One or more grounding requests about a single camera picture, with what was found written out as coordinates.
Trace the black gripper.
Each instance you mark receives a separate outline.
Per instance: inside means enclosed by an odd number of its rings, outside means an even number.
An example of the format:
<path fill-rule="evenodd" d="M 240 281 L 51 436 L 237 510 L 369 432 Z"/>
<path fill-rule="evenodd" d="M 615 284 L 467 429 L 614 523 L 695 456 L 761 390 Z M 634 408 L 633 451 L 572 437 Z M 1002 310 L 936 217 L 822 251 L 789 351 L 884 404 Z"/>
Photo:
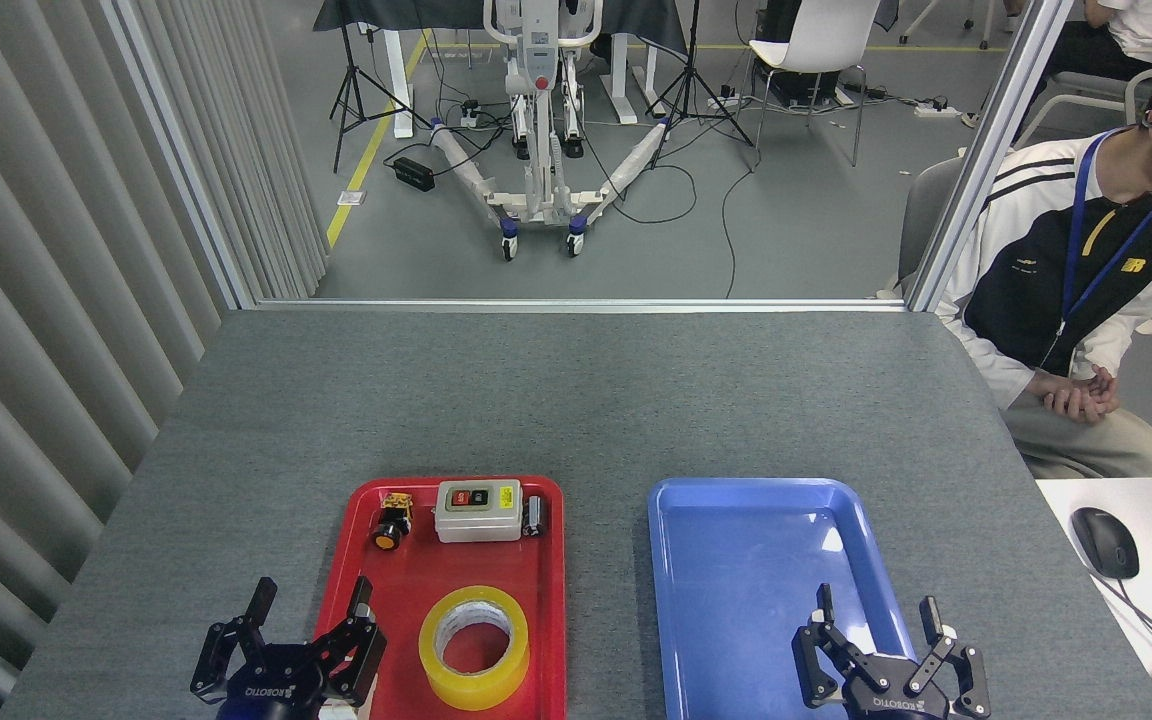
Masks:
<path fill-rule="evenodd" d="M 370 598 L 372 583 L 357 578 L 346 617 L 311 644 L 268 644 L 262 626 L 268 619 L 278 585 L 270 577 L 256 584 L 247 611 L 227 623 L 209 626 L 189 691 L 205 702 L 221 702 L 223 719 L 351 719 L 365 705 L 378 674 L 387 638 Z M 227 680 L 234 647 L 244 664 Z"/>
<path fill-rule="evenodd" d="M 814 592 L 817 609 L 806 626 L 794 635 L 794 659 L 799 692 L 805 706 L 820 708 L 827 702 L 844 703 L 850 719 L 987 719 L 990 694 L 984 655 L 973 644 L 957 638 L 952 626 L 943 624 L 935 598 L 919 602 L 922 626 L 929 653 L 919 662 L 905 657 L 865 655 L 838 629 L 829 583 Z M 835 679 L 823 670 L 818 652 L 835 666 L 844 679 L 840 689 Z M 950 666 L 957 680 L 957 694 L 948 694 L 934 679 Z"/>

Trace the person's right hand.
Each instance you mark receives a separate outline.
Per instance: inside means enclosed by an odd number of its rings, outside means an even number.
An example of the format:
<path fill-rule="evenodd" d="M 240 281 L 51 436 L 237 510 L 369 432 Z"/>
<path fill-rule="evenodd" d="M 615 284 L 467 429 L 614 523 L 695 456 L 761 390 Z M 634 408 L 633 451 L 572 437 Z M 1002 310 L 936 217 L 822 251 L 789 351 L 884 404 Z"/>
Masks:
<path fill-rule="evenodd" d="M 1075 423 L 1096 424 L 1102 420 L 1102 404 L 1098 392 L 1079 384 L 1058 384 L 1039 389 L 1038 397 L 1051 414 Z"/>

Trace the person's left hand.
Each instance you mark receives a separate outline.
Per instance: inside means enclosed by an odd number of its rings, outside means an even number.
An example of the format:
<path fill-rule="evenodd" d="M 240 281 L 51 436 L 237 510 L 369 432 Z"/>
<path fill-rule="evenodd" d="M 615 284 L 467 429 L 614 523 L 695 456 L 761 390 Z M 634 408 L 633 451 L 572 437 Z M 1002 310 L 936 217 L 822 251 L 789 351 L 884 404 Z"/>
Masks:
<path fill-rule="evenodd" d="M 1092 364 L 1091 370 L 1091 377 L 1076 381 L 1084 396 L 1083 414 L 1085 416 L 1114 414 L 1121 406 L 1117 378 L 1111 370 L 1098 364 Z"/>

